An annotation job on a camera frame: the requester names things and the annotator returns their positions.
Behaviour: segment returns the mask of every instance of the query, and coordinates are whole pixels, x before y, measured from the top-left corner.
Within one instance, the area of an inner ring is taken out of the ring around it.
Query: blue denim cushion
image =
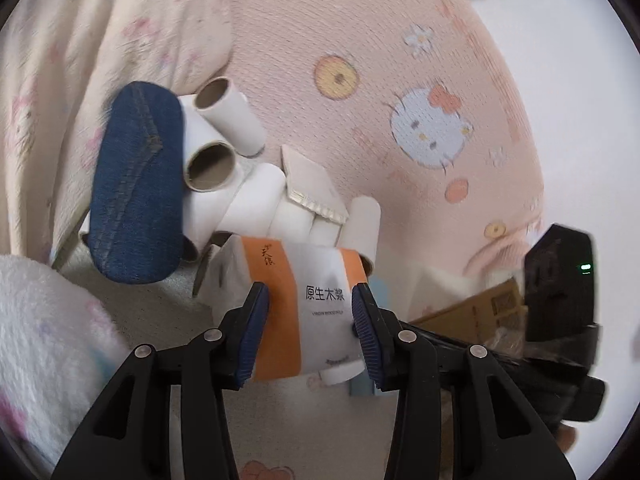
[[[177,97],[152,83],[126,85],[111,107],[91,198],[89,250],[119,283],[153,283],[182,254],[182,138]]]

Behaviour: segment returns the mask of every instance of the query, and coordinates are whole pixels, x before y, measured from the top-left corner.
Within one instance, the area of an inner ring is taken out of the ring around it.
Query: white fluffy blanket
[[[114,92],[191,93],[230,48],[229,0],[21,0],[0,32],[0,253],[55,259],[88,206]]]
[[[0,427],[45,475],[129,354],[84,288],[20,256],[0,256]]]

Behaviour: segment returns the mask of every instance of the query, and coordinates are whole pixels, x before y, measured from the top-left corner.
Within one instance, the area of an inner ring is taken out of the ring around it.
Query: cardboard box
[[[494,337],[497,328],[523,330],[525,311],[518,283],[511,278],[445,310],[411,321],[411,324],[466,343],[485,344]]]

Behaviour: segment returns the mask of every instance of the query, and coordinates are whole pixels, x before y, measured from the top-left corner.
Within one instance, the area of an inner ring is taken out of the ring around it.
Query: white paper roll
[[[82,225],[78,229],[78,238],[80,238],[80,241],[86,246],[89,245],[89,222],[91,221],[90,216],[91,211],[87,211],[84,220],[82,220]]]
[[[243,181],[244,171],[236,164],[231,178],[219,188],[204,193],[185,191],[182,201],[183,260],[195,262],[200,257]]]
[[[231,234],[265,237],[284,187],[285,176],[280,168],[273,164],[258,164],[226,210],[213,243],[220,246]]]
[[[193,105],[240,155],[257,155],[263,149],[267,130],[231,79],[212,79],[196,94]]]
[[[309,231],[308,243],[322,245],[325,247],[335,247],[340,236],[342,226],[320,215],[316,215],[314,223]]]
[[[284,192],[273,216],[267,236],[287,242],[306,242],[314,222],[314,212],[293,202]]]
[[[343,365],[320,370],[320,378],[326,386],[333,386],[353,379],[356,375],[360,375],[364,371],[365,365],[363,360],[352,361]]]
[[[370,196],[351,200],[349,219],[340,230],[337,247],[358,251],[367,276],[376,265],[378,234],[380,233],[380,204]]]
[[[184,182],[194,191],[222,186],[234,171],[233,146],[193,108],[193,96],[179,98],[184,114]]]

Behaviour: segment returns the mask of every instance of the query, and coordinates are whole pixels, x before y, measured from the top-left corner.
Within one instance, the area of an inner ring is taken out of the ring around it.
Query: hello kitty print
[[[459,108],[460,99],[441,85],[410,90],[393,108],[394,139],[421,166],[446,170],[473,132],[457,113]]]

